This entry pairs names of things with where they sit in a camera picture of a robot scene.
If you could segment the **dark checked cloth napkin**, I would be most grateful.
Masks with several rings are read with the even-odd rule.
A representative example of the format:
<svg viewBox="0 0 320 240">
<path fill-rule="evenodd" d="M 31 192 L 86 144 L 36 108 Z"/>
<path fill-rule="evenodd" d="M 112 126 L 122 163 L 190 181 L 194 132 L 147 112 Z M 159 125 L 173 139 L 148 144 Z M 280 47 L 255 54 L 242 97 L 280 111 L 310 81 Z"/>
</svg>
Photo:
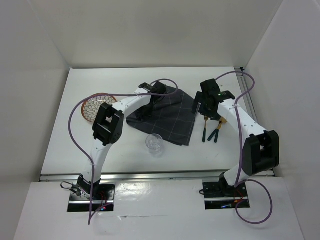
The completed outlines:
<svg viewBox="0 0 320 240">
<path fill-rule="evenodd" d="M 158 134 L 165 141 L 178 146 L 188 146 L 196 115 L 192 113 L 194 99 L 179 89 L 161 98 L 152 111 L 142 115 L 138 110 L 126 118 L 126 123 L 146 134 Z"/>
</svg>

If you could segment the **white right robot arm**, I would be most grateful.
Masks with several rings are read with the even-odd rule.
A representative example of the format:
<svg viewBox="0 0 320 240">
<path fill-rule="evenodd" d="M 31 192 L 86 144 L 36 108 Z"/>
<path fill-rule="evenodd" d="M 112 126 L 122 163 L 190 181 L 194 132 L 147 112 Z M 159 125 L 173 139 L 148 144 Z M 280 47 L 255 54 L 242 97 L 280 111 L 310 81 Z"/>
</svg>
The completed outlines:
<svg viewBox="0 0 320 240">
<path fill-rule="evenodd" d="M 208 118 L 222 118 L 239 134 L 239 162 L 219 176 L 218 190 L 230 196 L 238 185 L 258 173 L 276 168 L 280 163 L 279 135 L 256 123 L 229 91 L 198 91 L 192 105 Z"/>
</svg>

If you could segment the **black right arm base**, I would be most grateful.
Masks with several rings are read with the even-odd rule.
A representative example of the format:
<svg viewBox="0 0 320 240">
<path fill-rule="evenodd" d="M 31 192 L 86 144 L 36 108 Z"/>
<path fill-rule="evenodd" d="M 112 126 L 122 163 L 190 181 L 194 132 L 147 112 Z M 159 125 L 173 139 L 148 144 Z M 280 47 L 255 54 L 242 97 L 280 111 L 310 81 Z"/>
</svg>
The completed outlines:
<svg viewBox="0 0 320 240">
<path fill-rule="evenodd" d="M 203 182 L 198 193 L 204 197 L 206 210 L 235 209 L 237 204 L 238 208 L 251 207 L 244 183 L 237 188 L 222 190 L 218 182 Z"/>
</svg>

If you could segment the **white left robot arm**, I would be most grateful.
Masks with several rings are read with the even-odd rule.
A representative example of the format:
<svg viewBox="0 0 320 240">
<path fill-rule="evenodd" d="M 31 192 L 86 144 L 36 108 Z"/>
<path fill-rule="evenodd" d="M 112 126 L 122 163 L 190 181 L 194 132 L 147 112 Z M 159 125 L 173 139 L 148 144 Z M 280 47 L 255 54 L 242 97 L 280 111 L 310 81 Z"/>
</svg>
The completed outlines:
<svg viewBox="0 0 320 240">
<path fill-rule="evenodd" d="M 103 165 L 111 147 L 121 138 L 126 118 L 139 109 L 152 106 L 166 93 L 163 83 L 142 83 L 133 96 L 113 104 L 104 102 L 99 107 L 92 127 L 93 145 L 89 166 L 77 180 L 80 192 L 86 199 L 92 200 L 99 193 Z"/>
</svg>

